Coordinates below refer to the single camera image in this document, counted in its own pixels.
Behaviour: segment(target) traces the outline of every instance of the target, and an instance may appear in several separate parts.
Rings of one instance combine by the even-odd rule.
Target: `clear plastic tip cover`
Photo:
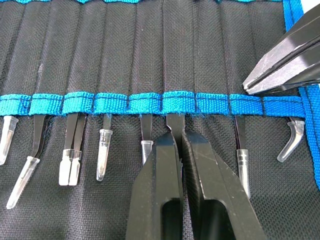
[[[248,150],[247,149],[237,149],[236,156],[238,160],[239,168],[239,179],[244,188],[244,191],[248,198],[250,199],[250,185],[249,185],[249,168],[248,168]]]
[[[3,117],[3,128],[0,141],[0,165],[3,165],[7,159],[11,141],[19,120],[13,116]]]
[[[149,154],[152,151],[152,145],[154,144],[151,140],[142,140],[142,165],[144,165],[148,159]]]
[[[19,175],[18,180],[16,181],[12,193],[9,197],[9,200],[6,204],[7,209],[12,209],[16,206],[20,195],[22,194],[23,190],[25,189],[29,179],[31,178],[37,164],[40,162],[39,158],[28,156],[26,158],[26,162],[24,167]]]
[[[277,157],[277,160],[280,163],[283,163],[290,156],[290,154],[299,145],[301,139],[304,137],[304,131],[305,131],[304,121],[290,121],[287,124],[291,130],[291,137]]]
[[[96,165],[96,179],[102,181],[106,174],[108,153],[112,131],[108,129],[100,130],[98,162]]]
[[[59,168],[59,185],[75,186],[78,183],[81,151],[64,149]]]

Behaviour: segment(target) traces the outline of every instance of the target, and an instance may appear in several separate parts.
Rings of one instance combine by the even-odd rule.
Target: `blue edge binding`
[[[32,0],[16,0],[28,3]],[[104,0],[105,2],[137,3],[139,0]],[[288,31],[304,14],[300,0],[283,0]],[[299,88],[300,96],[256,97],[243,94],[193,93],[170,91],[163,94],[140,93],[126,96],[117,93],[72,92],[65,96],[36,93],[32,96],[8,94],[0,96],[0,116],[68,113],[87,114],[219,114],[260,115],[305,118],[308,144],[314,162],[314,176],[320,188],[320,89],[318,85]]]

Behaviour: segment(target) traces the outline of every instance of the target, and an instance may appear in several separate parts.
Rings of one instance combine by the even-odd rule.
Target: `black woven fabric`
[[[285,32],[281,2],[7,1],[0,14],[2,95],[244,93],[243,80]],[[96,181],[102,117],[87,117],[76,187],[58,185],[66,122],[52,118],[41,162],[17,206],[6,210],[33,144],[32,117],[19,117],[0,166],[1,239],[125,238],[131,189],[142,167],[139,116],[112,117],[102,182]],[[204,135],[238,173],[231,117],[188,115],[186,128]],[[165,118],[154,116],[152,140],[168,131]],[[320,193],[306,139],[285,163],[276,160],[289,137],[284,118],[246,116],[251,203],[269,239],[320,239]],[[187,198],[184,210],[183,239],[191,240]]]

